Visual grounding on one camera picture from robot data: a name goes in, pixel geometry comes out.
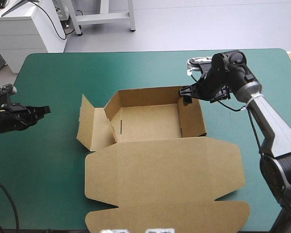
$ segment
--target box side wall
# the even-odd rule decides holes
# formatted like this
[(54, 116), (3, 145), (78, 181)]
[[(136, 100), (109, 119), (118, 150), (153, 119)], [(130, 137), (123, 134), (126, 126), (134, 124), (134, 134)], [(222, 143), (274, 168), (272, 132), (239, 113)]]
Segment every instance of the box side wall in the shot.
[(184, 106), (183, 98), (178, 100), (179, 120), (182, 137), (206, 136), (206, 125), (199, 100)]

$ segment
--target gray floor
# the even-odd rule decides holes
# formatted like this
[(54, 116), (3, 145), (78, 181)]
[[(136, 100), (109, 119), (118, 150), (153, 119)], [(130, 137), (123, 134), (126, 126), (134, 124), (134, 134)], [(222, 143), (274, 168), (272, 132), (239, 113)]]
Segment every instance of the gray floor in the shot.
[[(75, 0), (85, 14), (99, 0)], [(282, 48), (291, 51), (291, 0), (134, 0), (137, 31), (129, 22), (83, 26), (65, 52)], [(110, 0), (111, 12), (127, 0)], [(13, 83), (8, 67), (0, 85)]]

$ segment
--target black cable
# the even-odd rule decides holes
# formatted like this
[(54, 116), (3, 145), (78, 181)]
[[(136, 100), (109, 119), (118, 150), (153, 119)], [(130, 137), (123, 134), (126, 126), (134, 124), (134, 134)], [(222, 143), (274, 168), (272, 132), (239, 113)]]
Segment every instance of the black cable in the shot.
[(6, 196), (8, 197), (8, 199), (9, 199), (11, 205), (12, 205), (12, 208), (13, 208), (13, 211), (14, 211), (14, 215), (15, 215), (16, 233), (18, 233), (19, 232), (19, 220), (18, 220), (18, 213), (17, 213), (16, 206), (15, 206), (14, 201), (13, 201), (11, 195), (9, 194), (8, 190), (1, 183), (0, 183), (0, 188), (4, 191), (4, 193), (6, 194)]
[(234, 108), (231, 108), (229, 106), (227, 106), (226, 104), (222, 103), (221, 101), (217, 100), (215, 97), (213, 97), (219, 104), (223, 105), (224, 107), (228, 108), (229, 110), (232, 110), (233, 112), (239, 112), (242, 110), (242, 108), (244, 107), (241, 107), (239, 109), (234, 109)]
[[(77, 10), (77, 11), (80, 11), (80, 10)], [(82, 11), (80, 11), (81, 12), (81, 14), (83, 15), (83, 12)]]
[(256, 128), (254, 126), (254, 123), (253, 123), (253, 120), (252, 120), (252, 116), (251, 116), (251, 112), (250, 112), (249, 108), (247, 108), (247, 111), (248, 111), (248, 115), (249, 115), (249, 119), (250, 119), (250, 124), (251, 124), (251, 127), (253, 129), (254, 137), (256, 137), (257, 145), (258, 145), (258, 148), (259, 148), (259, 154), (262, 156), (263, 154), (261, 152), (260, 140), (259, 140)]
[(71, 32), (66, 33), (66, 35), (70, 35), (70, 34), (73, 33), (73, 32), (74, 32), (74, 29), (73, 29)]
[(194, 79), (195, 82), (197, 82), (196, 78), (194, 78), (193, 74), (191, 74), (192, 79)]
[(61, 38), (62, 40), (66, 40), (67, 39), (67, 35), (65, 34), (65, 37), (64, 38), (62, 38), (60, 35), (59, 35), (59, 33), (58, 33), (58, 31), (57, 31), (57, 29), (56, 29), (56, 27), (55, 27), (55, 25), (54, 25), (54, 23), (53, 23), (53, 20), (50, 18), (50, 16), (48, 15), (48, 13), (41, 7), (41, 6), (39, 6), (38, 4), (36, 4), (35, 2), (33, 2), (33, 1), (31, 1), (31, 0), (27, 0), (27, 1), (29, 1), (29, 2), (31, 2), (32, 4), (34, 4), (34, 5), (36, 5), (38, 8), (40, 8), (46, 15), (47, 15), (47, 17), (49, 18), (49, 20), (50, 20), (50, 22), (52, 23), (52, 25), (53, 25), (53, 28), (54, 28), (54, 30), (55, 30), (55, 32), (56, 32), (56, 34), (58, 35), (58, 37), (59, 38)]

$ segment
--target white drawer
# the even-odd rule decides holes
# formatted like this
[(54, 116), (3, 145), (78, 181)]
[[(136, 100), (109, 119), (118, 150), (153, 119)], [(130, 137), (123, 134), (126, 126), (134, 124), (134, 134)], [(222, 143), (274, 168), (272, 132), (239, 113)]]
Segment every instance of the white drawer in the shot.
[(46, 49), (0, 50), (1, 56), (9, 65), (12, 72), (19, 73), (26, 57), (32, 53), (47, 53)]
[(37, 35), (38, 30), (32, 20), (1, 20), (0, 35)]
[(45, 49), (39, 35), (0, 35), (0, 50)]

